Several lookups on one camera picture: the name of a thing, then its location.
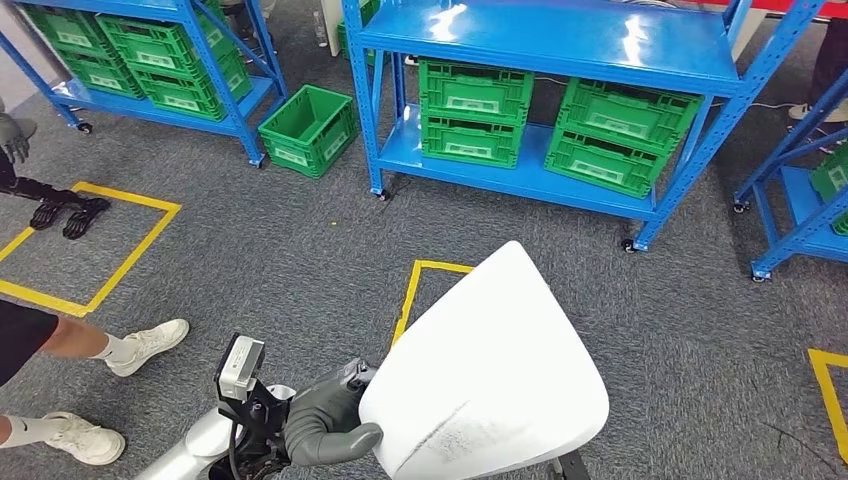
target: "yellow tape square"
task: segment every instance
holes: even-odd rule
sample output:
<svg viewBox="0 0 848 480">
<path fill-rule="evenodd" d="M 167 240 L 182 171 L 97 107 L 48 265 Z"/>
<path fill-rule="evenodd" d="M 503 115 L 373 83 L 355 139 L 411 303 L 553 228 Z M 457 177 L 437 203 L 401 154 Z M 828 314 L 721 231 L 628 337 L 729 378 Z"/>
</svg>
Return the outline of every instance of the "yellow tape square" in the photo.
<svg viewBox="0 0 848 480">
<path fill-rule="evenodd" d="M 65 313 L 67 315 L 73 315 L 74 317 L 84 317 L 86 314 L 93 312 L 103 303 L 103 300 L 106 298 L 109 293 L 112 292 L 112 289 L 121 281 L 121 279 L 126 275 L 129 269 L 138 261 L 139 257 L 150 247 L 150 244 L 156 240 L 156 237 L 162 233 L 162 230 L 171 223 L 174 216 L 176 216 L 177 212 L 180 211 L 181 206 L 176 203 L 166 202 L 164 200 L 157 200 L 155 198 L 145 197 L 142 195 L 136 195 L 134 193 L 122 192 L 120 190 L 114 190 L 107 187 L 100 187 L 97 185 L 92 185 L 88 182 L 78 182 L 71 188 L 71 191 L 74 192 L 87 192 L 95 195 L 100 195 L 102 197 L 114 198 L 116 200 L 123 200 L 125 202 L 137 203 L 139 205 L 143 205 L 145 207 L 155 208 L 158 210 L 164 210 L 165 215 L 156 222 L 156 225 L 153 226 L 153 229 L 148 232 L 148 234 L 142 239 L 141 243 L 139 243 L 135 249 L 133 249 L 132 253 L 130 253 L 129 257 L 124 260 L 115 273 L 106 280 L 106 283 L 100 287 L 100 290 L 94 294 L 91 301 L 85 305 L 81 305 L 79 303 L 74 303 L 68 300 L 63 300 L 61 298 L 53 297 L 47 295 L 46 293 L 38 292 L 36 290 L 32 290 L 27 287 L 23 287 L 21 285 L 16 285 L 11 282 L 7 282 L 5 280 L 0 280 L 0 293 L 9 295 L 11 297 L 19 298 L 21 300 L 27 301 L 29 303 L 39 305 L 42 307 L 46 307 L 57 312 Z M 27 238 L 29 238 L 35 230 L 32 227 L 27 227 L 18 234 L 8 245 L 3 247 L 0 250 L 0 262 L 2 262 L 6 257 L 8 257 L 16 248 L 18 248 Z"/>
<path fill-rule="evenodd" d="M 392 343 L 395 343 L 406 331 L 406 325 L 409 323 L 409 311 L 412 309 L 412 301 L 415 300 L 415 291 L 418 290 L 418 279 L 421 277 L 421 270 L 431 268 L 434 270 L 445 270 L 455 273 L 468 273 L 474 267 L 468 265 L 459 265 L 456 263 L 436 262 L 433 260 L 416 260 L 412 264 L 412 273 L 409 275 L 409 285 L 406 287 L 406 298 L 403 300 L 403 306 L 400 310 L 400 318 L 395 324 L 394 334 L 392 335 Z"/>
<path fill-rule="evenodd" d="M 830 427 L 833 429 L 833 437 L 836 439 L 839 456 L 842 457 L 843 461 L 848 463 L 848 426 L 845 425 L 842 407 L 839 405 L 839 398 L 836 397 L 833 380 L 830 378 L 830 372 L 827 370 L 827 367 L 830 366 L 848 368 L 848 356 L 823 352 L 812 348 L 807 349 L 807 352 L 810 354 L 813 373 L 815 373 L 816 380 L 819 382 L 819 388 L 821 388 L 824 408 L 827 411 L 827 417 L 830 419 Z"/>
</svg>

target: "glove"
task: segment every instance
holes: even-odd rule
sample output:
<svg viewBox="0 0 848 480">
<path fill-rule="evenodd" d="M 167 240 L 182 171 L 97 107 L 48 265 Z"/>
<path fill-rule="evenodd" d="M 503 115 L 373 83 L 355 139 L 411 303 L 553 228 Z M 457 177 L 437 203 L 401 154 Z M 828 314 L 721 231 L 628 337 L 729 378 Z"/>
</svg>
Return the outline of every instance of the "glove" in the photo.
<svg viewBox="0 0 848 480">
<path fill-rule="evenodd" d="M 359 401 L 376 369 L 355 359 L 297 394 L 283 429 L 295 465 L 348 462 L 365 456 L 383 438 L 377 424 L 361 425 Z"/>
<path fill-rule="evenodd" d="M 21 163 L 29 156 L 28 138 L 35 132 L 32 121 L 24 121 L 28 131 L 24 131 L 21 125 L 9 114 L 0 113 L 0 148 L 2 148 L 12 163 L 20 159 Z"/>
</svg>

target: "blue shelving unit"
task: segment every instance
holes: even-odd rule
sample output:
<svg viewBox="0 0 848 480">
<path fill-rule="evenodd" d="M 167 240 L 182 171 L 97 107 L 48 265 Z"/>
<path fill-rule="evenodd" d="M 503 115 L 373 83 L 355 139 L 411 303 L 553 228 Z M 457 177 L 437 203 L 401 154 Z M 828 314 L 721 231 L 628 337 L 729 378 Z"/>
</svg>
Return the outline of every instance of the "blue shelving unit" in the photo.
<svg viewBox="0 0 848 480">
<path fill-rule="evenodd" d="M 848 237 L 837 235 L 830 228 L 830 224 L 848 210 L 848 188 L 837 192 L 825 204 L 810 183 L 810 171 L 788 166 L 794 158 L 848 138 L 848 128 L 843 128 L 814 142 L 805 142 L 846 96 L 848 70 L 811 109 L 814 113 L 807 115 L 789 132 L 733 195 L 733 209 L 737 213 L 747 211 L 750 198 L 754 197 L 763 220 L 769 248 L 751 262 L 751 278 L 755 282 L 771 278 L 772 270 L 795 254 L 848 262 Z M 772 180 L 780 180 L 792 213 L 792 228 L 783 236 L 775 225 L 765 193 L 766 185 Z"/>
<path fill-rule="evenodd" d="M 723 13 L 604 0 L 383 0 L 364 28 L 358 0 L 343 0 L 371 192 L 385 198 L 382 174 L 388 170 L 585 208 L 641 220 L 637 236 L 622 245 L 647 250 L 822 3 L 797 0 L 740 76 L 731 45 L 750 0 L 736 0 Z M 373 78 L 366 48 L 378 50 Z M 385 51 L 392 52 L 397 120 L 381 147 L 376 119 Z M 419 110 L 404 94 L 401 54 L 697 93 L 705 101 L 668 187 L 640 200 L 545 171 L 552 135 L 546 126 L 526 129 L 516 170 L 424 157 Z M 702 134 L 717 97 L 727 100 Z"/>
<path fill-rule="evenodd" d="M 17 3 L 30 3 L 47 5 L 53 7 L 70 8 L 110 15 L 121 15 L 147 20 L 159 20 L 164 22 L 181 23 L 186 33 L 194 42 L 195 49 L 203 61 L 213 85 L 218 93 L 221 103 L 224 105 L 227 116 L 221 121 L 200 119 L 189 115 L 159 110 L 147 99 L 131 99 L 120 95 L 89 90 L 78 80 L 73 79 L 64 82 L 58 87 L 50 86 L 41 78 L 35 69 L 15 49 L 14 45 L 0 32 L 0 47 L 14 60 L 24 71 L 29 79 L 35 84 L 41 93 L 53 104 L 56 110 L 68 122 L 71 127 L 90 132 L 91 126 L 83 123 L 71 112 L 69 107 L 84 107 L 90 110 L 102 110 L 119 115 L 141 118 L 153 122 L 165 123 L 178 127 L 192 128 L 205 132 L 218 133 L 237 137 L 247 152 L 251 165 L 259 166 L 262 163 L 262 153 L 257 143 L 257 133 L 247 124 L 247 118 L 256 110 L 259 103 L 269 94 L 274 95 L 275 101 L 270 112 L 277 110 L 288 98 L 286 84 L 283 81 L 283 72 L 280 69 L 274 49 L 271 46 L 271 38 L 265 27 L 265 21 L 259 12 L 256 0 L 246 0 L 248 14 L 256 29 L 259 43 L 262 49 L 260 57 L 251 51 L 245 44 L 222 23 L 216 16 L 199 0 L 15 0 Z M 241 101 L 233 99 L 227 82 L 221 74 L 218 62 L 209 50 L 206 38 L 198 24 L 195 9 L 205 15 L 214 23 L 230 40 L 262 69 L 263 76 L 252 76 L 250 81 L 253 90 Z"/>
</svg>

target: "green plastic crate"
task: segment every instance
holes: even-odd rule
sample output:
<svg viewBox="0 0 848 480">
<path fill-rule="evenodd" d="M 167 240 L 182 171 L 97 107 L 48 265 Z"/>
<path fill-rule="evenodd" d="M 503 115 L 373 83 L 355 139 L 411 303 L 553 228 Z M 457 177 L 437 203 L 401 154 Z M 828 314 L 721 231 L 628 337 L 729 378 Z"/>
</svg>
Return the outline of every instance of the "green plastic crate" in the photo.
<svg viewBox="0 0 848 480">
<path fill-rule="evenodd" d="M 30 4 L 21 7 L 56 50 L 94 57 L 115 55 L 93 13 Z"/>
<path fill-rule="evenodd" d="M 524 125 L 533 94 L 532 72 L 418 59 L 422 115 Z"/>
<path fill-rule="evenodd" d="M 274 165 L 312 178 L 327 171 L 358 133 L 353 99 L 304 85 L 259 126 Z"/>
<path fill-rule="evenodd" d="M 198 80 L 186 80 L 158 72 L 131 70 L 141 89 L 157 108 L 215 121 L 227 115 L 208 75 Z M 221 73 L 227 79 L 237 102 L 252 89 L 250 77 L 238 54 L 221 62 Z"/>
<path fill-rule="evenodd" d="M 68 69 L 89 88 L 132 98 L 143 98 L 144 92 L 124 62 L 76 52 L 56 51 Z"/>
<path fill-rule="evenodd" d="M 515 168 L 523 127 L 421 116 L 421 151 L 428 157 Z"/>
<path fill-rule="evenodd" d="M 848 186 L 848 144 L 838 147 L 810 172 L 810 183 L 824 202 Z M 848 212 L 836 219 L 831 228 L 837 235 L 848 236 Z"/>
<path fill-rule="evenodd" d="M 557 130 L 669 155 L 692 124 L 703 97 L 571 78 Z"/>
<path fill-rule="evenodd" d="M 644 198 L 668 159 L 668 155 L 565 131 L 551 142 L 545 169 L 631 197 Z"/>
<path fill-rule="evenodd" d="M 237 52 L 235 44 L 205 15 L 198 21 L 216 59 Z M 121 57 L 134 68 L 144 68 L 181 78 L 196 78 L 203 71 L 194 44 L 182 25 L 97 15 L 97 22 Z"/>
</svg>

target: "wheel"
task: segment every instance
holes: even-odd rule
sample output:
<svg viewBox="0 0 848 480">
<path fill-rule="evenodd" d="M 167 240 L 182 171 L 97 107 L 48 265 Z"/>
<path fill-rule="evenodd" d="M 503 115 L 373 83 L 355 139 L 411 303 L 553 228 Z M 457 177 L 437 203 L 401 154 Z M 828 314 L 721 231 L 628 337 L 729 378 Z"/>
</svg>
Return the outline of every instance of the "wheel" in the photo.
<svg viewBox="0 0 848 480">
<path fill-rule="evenodd" d="M 633 246 L 633 240 L 629 238 L 625 238 L 621 241 L 621 248 L 623 248 L 627 253 L 636 253 L 639 251 Z"/>
</svg>

